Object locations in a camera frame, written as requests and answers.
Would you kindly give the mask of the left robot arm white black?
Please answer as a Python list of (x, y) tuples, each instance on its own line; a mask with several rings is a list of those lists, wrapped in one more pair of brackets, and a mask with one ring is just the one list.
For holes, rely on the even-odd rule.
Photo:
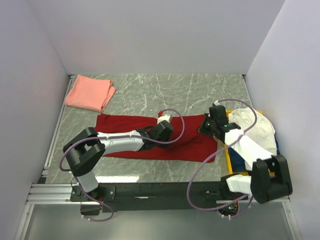
[(168, 145), (173, 131), (173, 126), (166, 120), (154, 127), (123, 133), (101, 133), (88, 127), (64, 146), (62, 159), (67, 160), (70, 171), (81, 185), (82, 195), (88, 201), (94, 201), (100, 195), (100, 188), (93, 168), (102, 156)]

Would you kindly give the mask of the red t shirt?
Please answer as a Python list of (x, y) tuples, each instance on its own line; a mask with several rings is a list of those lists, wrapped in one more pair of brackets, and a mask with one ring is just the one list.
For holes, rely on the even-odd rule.
[[(108, 154), (109, 157), (142, 160), (181, 160), (203, 162), (218, 148), (214, 138), (198, 132), (205, 116), (184, 116), (185, 130), (182, 137), (169, 148), (155, 147), (145, 151), (124, 151)], [(148, 126), (155, 126), (157, 119), (147, 116), (100, 114), (96, 119), (95, 131), (101, 133), (125, 133)]]

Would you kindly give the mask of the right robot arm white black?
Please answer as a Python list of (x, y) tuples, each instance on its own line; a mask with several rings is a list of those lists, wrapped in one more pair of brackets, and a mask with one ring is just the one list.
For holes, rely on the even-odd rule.
[(233, 173), (220, 180), (219, 193), (230, 200), (237, 193), (251, 195), (264, 204), (293, 193), (293, 186), (286, 158), (274, 155), (253, 141), (236, 123), (230, 123), (222, 105), (212, 105), (198, 132), (220, 140), (225, 147), (238, 153), (249, 175)]

